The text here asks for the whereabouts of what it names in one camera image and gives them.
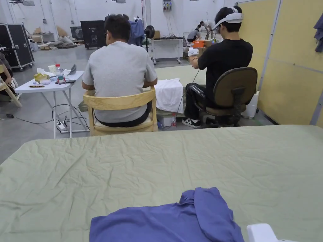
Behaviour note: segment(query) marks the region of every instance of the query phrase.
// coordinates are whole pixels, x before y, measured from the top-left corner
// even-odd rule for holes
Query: standing fan
[[[144,30],[145,36],[146,36],[146,50],[148,52],[148,39],[151,39],[155,35],[155,29],[153,26],[148,25],[146,29]]]

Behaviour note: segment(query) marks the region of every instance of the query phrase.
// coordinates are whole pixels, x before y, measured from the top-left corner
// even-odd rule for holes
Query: white controller
[[[253,224],[247,226],[249,242],[295,242],[291,240],[278,240],[269,224]]]
[[[188,57],[194,56],[194,55],[198,55],[199,54],[199,50],[198,49],[194,49],[192,47],[190,47],[188,49]]]

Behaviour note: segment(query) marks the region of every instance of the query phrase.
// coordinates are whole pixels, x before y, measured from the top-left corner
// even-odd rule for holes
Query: black office chair
[[[225,72],[217,80],[213,90],[214,103],[218,108],[207,107],[205,94],[198,87],[190,86],[203,100],[201,103],[193,97],[195,106],[200,110],[201,122],[205,114],[215,116],[215,119],[207,118],[206,124],[202,123],[201,128],[239,126],[241,113],[246,110],[246,105],[256,92],[257,79],[257,70],[252,67]]]

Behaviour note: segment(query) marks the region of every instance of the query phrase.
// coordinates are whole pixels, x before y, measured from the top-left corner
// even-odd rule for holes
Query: hand
[[[195,59],[198,59],[196,55],[190,56],[190,63],[191,63],[191,65],[193,65],[193,61]]]
[[[11,83],[11,81],[12,81],[12,78],[11,78],[11,77],[9,77],[9,78],[7,78],[7,79],[5,80],[5,83],[6,83],[7,85],[9,85],[9,84]]]

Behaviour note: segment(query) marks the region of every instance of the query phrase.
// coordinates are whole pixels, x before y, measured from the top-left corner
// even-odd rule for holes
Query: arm
[[[219,58],[217,45],[207,48],[199,58],[197,56],[191,56],[190,63],[193,68],[204,70],[206,67],[212,65]]]
[[[4,65],[4,63],[0,60],[0,66],[3,67],[3,72],[5,74],[5,76],[7,77],[7,79],[3,80],[7,85],[11,82],[12,77],[7,69],[7,67]]]
[[[146,73],[144,78],[145,80],[143,83],[143,88],[155,86],[157,84],[158,78],[155,71],[154,63],[150,59],[150,56],[148,53],[147,53]]]
[[[90,59],[88,61],[88,64],[86,65],[83,77],[82,77],[82,88],[85,90],[94,90],[94,78],[91,72],[91,65],[90,65]]]

